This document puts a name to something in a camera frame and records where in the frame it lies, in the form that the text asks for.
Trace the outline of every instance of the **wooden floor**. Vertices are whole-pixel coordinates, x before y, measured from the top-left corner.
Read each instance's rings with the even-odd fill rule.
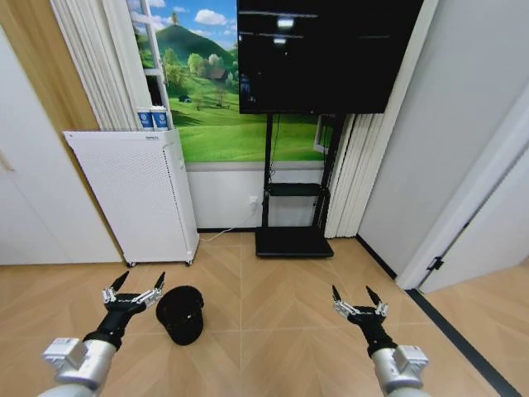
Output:
[[[260,260],[249,233],[201,242],[193,265],[139,265],[124,291],[202,292],[204,332],[171,342],[154,308],[134,317],[112,362],[103,396],[381,395],[360,330],[334,312],[331,285],[352,304],[369,304],[365,285],[390,303],[387,332],[431,359],[423,380],[435,396],[496,395],[430,319],[381,271],[356,240],[331,241],[319,261]],[[119,265],[4,266],[0,269],[0,395],[51,387],[40,354],[54,337],[83,337],[104,315],[100,289]]]
[[[529,260],[426,295],[522,395],[529,395]]]

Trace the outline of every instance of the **black tv stand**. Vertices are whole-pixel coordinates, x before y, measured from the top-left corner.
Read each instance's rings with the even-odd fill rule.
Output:
[[[331,142],[327,150],[320,184],[276,184],[270,181],[273,114],[266,116],[266,152],[264,156],[264,194],[262,226],[255,230],[255,254],[262,257],[325,258],[333,256],[323,233],[331,194],[329,180],[340,143],[345,115],[336,115]],[[270,227],[269,200],[271,196],[317,197],[312,225],[307,227]]]

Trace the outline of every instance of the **green hill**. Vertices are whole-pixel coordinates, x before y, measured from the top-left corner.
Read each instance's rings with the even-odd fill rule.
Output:
[[[224,65],[231,65],[234,56],[220,47],[216,42],[205,37],[195,35],[180,25],[167,26],[156,32],[160,54],[164,56],[165,50],[172,48],[179,57],[180,62],[187,63],[189,55],[199,54],[207,58],[211,54],[217,54],[224,60]]]

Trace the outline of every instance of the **stand base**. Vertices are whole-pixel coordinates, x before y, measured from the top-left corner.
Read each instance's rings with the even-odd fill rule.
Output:
[[[318,227],[258,227],[255,254],[262,257],[326,258],[334,252]]]

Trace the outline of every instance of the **black tv screen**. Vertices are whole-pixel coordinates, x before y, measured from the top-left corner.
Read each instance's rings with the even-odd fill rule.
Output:
[[[239,0],[241,113],[377,113],[422,0]]]

